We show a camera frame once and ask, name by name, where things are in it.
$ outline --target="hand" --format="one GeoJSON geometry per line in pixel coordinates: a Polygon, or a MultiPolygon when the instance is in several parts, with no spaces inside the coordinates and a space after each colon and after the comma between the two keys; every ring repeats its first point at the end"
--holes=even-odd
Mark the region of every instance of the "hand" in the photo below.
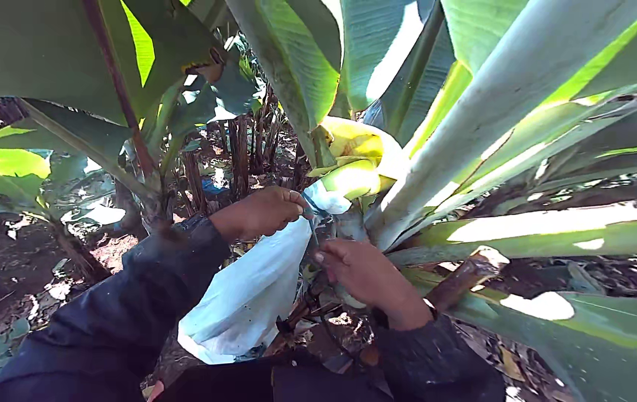
{"type": "Polygon", "coordinates": [[[314,258],[328,271],[331,282],[338,280],[358,301],[383,310],[391,328],[407,331],[433,319],[416,288],[373,245],[327,240],[314,258]]]}
{"type": "Polygon", "coordinates": [[[308,207],[296,191],[283,187],[261,189],[209,217],[226,242],[271,236],[294,222],[308,207]]]}

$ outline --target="dark blue sleeve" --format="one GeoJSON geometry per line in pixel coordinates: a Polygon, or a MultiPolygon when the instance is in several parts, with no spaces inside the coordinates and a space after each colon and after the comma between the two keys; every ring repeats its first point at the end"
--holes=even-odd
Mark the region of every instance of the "dark blue sleeve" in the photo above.
{"type": "Polygon", "coordinates": [[[143,401],[177,321],[209,287],[229,248],[204,217],[175,240],[151,235],[123,256],[123,270],[61,307],[29,334],[0,375],[0,401],[143,401]]]}
{"type": "Polygon", "coordinates": [[[396,401],[504,402],[502,374],[467,346],[447,316],[411,331],[386,326],[374,330],[396,401]]]}

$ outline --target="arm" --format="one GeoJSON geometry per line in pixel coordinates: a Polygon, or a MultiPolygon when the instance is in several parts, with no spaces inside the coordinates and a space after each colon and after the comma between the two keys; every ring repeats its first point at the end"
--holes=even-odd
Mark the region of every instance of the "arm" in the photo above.
{"type": "Polygon", "coordinates": [[[26,337],[1,372],[0,401],[142,401],[139,383],[229,256],[227,243],[298,219],[296,197],[270,187],[209,218],[190,218],[181,233],[147,237],[123,256],[122,271],[26,337]]]}
{"type": "Polygon", "coordinates": [[[448,317],[368,243],[330,240],[316,260],[357,300],[375,306],[381,368],[397,401],[503,401],[502,375],[473,352],[448,317]]]}

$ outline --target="person's right hand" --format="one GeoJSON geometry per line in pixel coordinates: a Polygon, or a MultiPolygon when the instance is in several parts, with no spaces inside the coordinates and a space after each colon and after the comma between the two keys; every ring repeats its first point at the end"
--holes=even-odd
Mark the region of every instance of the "person's right hand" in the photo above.
{"type": "Polygon", "coordinates": [[[356,300],[388,315],[391,328],[407,331],[433,319],[430,309],[410,282],[373,245],[345,239],[327,240],[314,255],[356,300]]]}

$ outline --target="white plastic bag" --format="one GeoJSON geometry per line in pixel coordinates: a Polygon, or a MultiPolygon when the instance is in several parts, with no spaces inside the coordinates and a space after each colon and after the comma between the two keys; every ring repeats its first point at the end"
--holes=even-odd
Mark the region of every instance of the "white plastic bag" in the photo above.
{"type": "MultiPolygon", "coordinates": [[[[327,192],[321,181],[304,190],[327,213],[346,212],[350,202],[327,192]]],[[[296,296],[298,265],[304,257],[309,223],[303,217],[272,236],[262,237],[237,261],[214,276],[207,292],[179,322],[177,341],[207,364],[231,363],[278,333],[296,296]]]]}

